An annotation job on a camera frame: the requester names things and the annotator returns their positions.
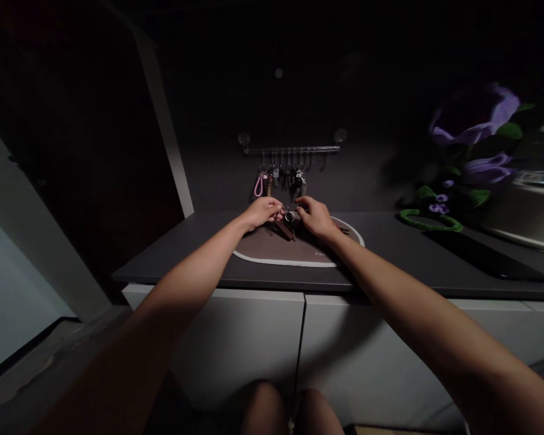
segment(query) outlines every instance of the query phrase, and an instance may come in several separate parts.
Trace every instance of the pink keychain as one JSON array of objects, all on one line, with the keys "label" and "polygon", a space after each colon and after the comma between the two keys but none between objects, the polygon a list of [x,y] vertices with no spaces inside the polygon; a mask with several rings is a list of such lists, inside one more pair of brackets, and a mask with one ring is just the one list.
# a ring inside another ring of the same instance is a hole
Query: pink keychain
[{"label": "pink keychain", "polygon": [[267,170],[268,166],[266,166],[265,164],[260,165],[260,175],[258,176],[258,179],[256,180],[256,185],[254,186],[254,195],[258,197],[262,196],[262,194],[264,193],[264,180],[268,179],[268,175],[266,174]]}]

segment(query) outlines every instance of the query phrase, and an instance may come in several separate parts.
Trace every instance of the black smartphone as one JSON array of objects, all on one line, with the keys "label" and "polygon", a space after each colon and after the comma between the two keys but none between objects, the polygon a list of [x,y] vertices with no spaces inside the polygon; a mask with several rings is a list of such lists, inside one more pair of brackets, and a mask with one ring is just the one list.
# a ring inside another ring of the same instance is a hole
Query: black smartphone
[{"label": "black smartphone", "polygon": [[495,278],[544,283],[544,274],[455,231],[425,231],[423,234],[462,260]]}]

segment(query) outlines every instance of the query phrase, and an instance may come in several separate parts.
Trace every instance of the cabinet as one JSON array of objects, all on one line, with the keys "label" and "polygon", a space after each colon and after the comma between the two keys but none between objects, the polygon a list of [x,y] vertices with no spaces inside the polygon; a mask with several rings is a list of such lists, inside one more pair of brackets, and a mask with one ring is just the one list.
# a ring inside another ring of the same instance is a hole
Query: cabinet
[{"label": "cabinet", "polygon": [[[152,289],[129,285],[135,309]],[[171,371],[199,410],[243,408],[250,384],[266,379],[293,394],[304,295],[216,289],[180,341]]]},{"label": "cabinet", "polygon": [[[451,302],[525,362],[544,359],[539,307],[520,301]],[[343,425],[442,431],[461,424],[433,373],[362,301],[306,296],[297,379],[299,390],[323,392]]]},{"label": "cabinet", "polygon": [[[151,289],[129,285],[123,293],[136,308]],[[544,375],[544,302],[450,301]],[[343,426],[462,425],[441,383],[364,297],[217,289],[171,369],[195,408],[240,410],[258,379],[292,397],[297,366],[296,391],[323,392]]]}]

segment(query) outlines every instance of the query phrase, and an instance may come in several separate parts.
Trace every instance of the countertop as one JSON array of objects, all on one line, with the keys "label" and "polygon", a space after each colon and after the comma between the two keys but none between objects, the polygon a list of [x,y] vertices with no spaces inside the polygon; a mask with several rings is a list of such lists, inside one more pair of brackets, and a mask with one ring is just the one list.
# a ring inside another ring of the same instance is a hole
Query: countertop
[{"label": "countertop", "polygon": [[[331,213],[352,225],[365,246],[446,297],[544,300],[544,284],[493,278],[395,219],[395,213]],[[113,274],[116,281],[154,284],[236,212],[194,213]],[[544,273],[544,253],[464,229],[464,234]],[[310,292],[358,290],[344,267],[252,263],[232,255],[220,287]]]}]

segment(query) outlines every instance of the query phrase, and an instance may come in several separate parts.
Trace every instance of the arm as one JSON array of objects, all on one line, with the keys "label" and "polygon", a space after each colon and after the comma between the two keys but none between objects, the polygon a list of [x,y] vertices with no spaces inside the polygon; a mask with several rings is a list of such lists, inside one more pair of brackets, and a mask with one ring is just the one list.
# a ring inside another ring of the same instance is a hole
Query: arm
[{"label": "arm", "polygon": [[242,236],[281,217],[259,198],[175,266],[111,343],[79,376],[33,434],[140,434],[186,327],[212,296]]},{"label": "arm", "polygon": [[352,271],[383,318],[427,364],[476,434],[544,434],[544,380],[456,306],[342,234],[326,206],[296,202],[306,227]]}]

